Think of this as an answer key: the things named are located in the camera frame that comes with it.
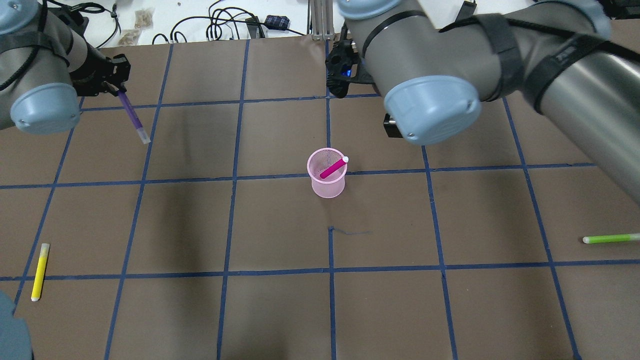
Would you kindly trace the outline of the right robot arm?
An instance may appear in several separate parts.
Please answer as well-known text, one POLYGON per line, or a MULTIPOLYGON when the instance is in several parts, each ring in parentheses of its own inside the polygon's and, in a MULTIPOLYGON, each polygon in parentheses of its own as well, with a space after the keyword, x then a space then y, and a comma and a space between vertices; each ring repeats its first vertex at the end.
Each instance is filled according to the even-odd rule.
POLYGON ((482 102, 520 92, 639 201, 639 53, 611 40, 596 0, 539 0, 441 29, 416 0, 337 6, 408 142, 443 142, 478 118, 482 102))

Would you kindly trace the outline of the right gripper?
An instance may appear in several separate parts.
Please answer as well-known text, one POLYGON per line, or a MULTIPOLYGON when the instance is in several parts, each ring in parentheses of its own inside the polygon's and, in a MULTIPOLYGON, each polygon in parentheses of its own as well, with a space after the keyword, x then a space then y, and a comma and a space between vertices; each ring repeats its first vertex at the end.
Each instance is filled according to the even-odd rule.
POLYGON ((391 139, 402 139, 402 132, 400 132, 395 118, 393 118, 389 113, 385 114, 382 121, 382 127, 384 128, 387 137, 391 139))

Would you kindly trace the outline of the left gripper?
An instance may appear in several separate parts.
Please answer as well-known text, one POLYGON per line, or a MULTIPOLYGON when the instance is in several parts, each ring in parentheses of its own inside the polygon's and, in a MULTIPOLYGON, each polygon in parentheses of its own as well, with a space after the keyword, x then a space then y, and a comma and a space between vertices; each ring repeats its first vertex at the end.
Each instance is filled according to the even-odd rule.
POLYGON ((96 97, 110 94, 118 97, 125 94, 125 83, 130 79, 131 63, 125 54, 105 57, 102 53, 91 53, 75 70, 75 92, 79 97, 96 97))

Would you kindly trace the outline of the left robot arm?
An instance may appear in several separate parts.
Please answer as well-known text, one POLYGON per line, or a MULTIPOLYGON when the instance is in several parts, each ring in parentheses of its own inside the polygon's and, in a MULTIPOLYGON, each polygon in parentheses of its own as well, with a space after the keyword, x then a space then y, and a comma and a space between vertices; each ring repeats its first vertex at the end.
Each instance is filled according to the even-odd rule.
POLYGON ((126 55, 105 56, 43 1, 3 0, 0 34, 2 130, 68 132, 81 118, 79 97, 126 92, 126 55))

